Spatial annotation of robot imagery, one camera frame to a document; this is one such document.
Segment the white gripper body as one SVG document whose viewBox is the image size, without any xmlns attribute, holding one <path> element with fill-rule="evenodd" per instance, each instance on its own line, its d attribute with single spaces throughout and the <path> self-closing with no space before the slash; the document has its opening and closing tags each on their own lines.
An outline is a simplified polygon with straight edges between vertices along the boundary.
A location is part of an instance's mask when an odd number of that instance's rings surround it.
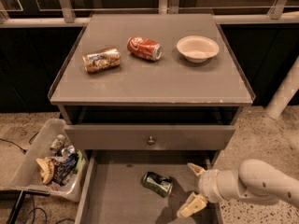
<svg viewBox="0 0 299 224">
<path fill-rule="evenodd" d="M 199 192 L 210 203 L 220 203 L 221 201 L 223 201 L 217 182 L 219 172 L 219 170 L 207 170 L 204 171 L 199 177 Z"/>
</svg>

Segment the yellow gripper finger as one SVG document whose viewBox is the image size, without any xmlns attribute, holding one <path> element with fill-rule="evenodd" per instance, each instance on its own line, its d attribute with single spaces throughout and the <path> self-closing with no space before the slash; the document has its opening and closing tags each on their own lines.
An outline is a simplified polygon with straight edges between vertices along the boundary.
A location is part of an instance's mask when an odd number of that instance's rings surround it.
<svg viewBox="0 0 299 224">
<path fill-rule="evenodd" d="M 194 163 L 191 163 L 191 162 L 188 162 L 187 165 L 194 172 L 194 174 L 197 177 L 200 177 L 206 171 L 203 167 L 198 166 L 198 165 L 196 165 Z"/>
<path fill-rule="evenodd" d="M 177 211 L 177 216 L 180 218 L 190 217 L 191 215 L 206 208 L 207 199 L 201 194 L 195 194 L 192 192 L 187 198 L 185 204 L 183 204 Z"/>
</svg>

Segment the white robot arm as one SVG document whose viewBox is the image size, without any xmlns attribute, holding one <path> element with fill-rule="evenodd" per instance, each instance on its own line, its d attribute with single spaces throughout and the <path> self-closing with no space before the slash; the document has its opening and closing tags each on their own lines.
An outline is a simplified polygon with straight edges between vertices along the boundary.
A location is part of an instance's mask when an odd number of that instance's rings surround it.
<svg viewBox="0 0 299 224">
<path fill-rule="evenodd" d="M 212 168 L 188 165 L 198 191 L 180 207 L 179 217 L 189 217 L 210 203 L 230 201 L 299 207 L 298 107 L 288 106 L 298 89 L 299 58 L 267 107 L 242 110 L 233 140 Z"/>
</svg>

